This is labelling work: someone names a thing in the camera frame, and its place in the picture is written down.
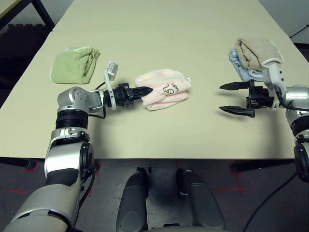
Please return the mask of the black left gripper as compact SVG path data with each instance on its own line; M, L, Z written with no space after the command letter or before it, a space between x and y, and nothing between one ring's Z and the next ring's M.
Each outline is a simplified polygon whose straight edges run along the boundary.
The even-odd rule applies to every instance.
M133 99L140 99L153 91L150 87L130 88L128 83L121 83L113 89L116 106L128 108L133 106Z

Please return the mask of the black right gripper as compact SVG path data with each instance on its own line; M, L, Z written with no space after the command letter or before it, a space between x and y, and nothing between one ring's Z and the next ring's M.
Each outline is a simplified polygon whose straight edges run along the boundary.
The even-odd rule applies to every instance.
M239 106L220 106L219 109L234 115L255 117L255 109L270 108L274 102L274 97L269 95L269 91L262 86L255 86L254 80L247 82L232 82L219 87L224 90L248 89L246 97L246 109Z

